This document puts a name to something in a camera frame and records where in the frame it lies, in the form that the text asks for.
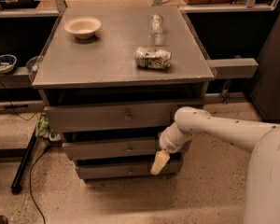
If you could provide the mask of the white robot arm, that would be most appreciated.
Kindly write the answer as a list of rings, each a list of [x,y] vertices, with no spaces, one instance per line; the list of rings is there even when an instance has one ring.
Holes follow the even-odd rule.
[[[224,119],[190,106],[175,112],[159,138],[150,172],[157,175],[196,135],[207,133],[251,154],[245,185],[243,224],[280,224],[280,124]]]

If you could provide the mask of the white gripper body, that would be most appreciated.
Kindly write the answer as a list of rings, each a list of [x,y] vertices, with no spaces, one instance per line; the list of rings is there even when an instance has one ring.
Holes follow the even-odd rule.
[[[176,153],[195,136],[195,133],[183,131],[173,123],[163,132],[159,133],[159,146],[161,150],[168,153]]]

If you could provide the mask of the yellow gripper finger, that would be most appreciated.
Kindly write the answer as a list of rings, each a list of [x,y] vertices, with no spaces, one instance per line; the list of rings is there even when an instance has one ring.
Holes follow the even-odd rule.
[[[170,154],[166,150],[158,151],[155,155],[155,159],[151,166],[150,172],[153,175],[158,175],[169,160]]]

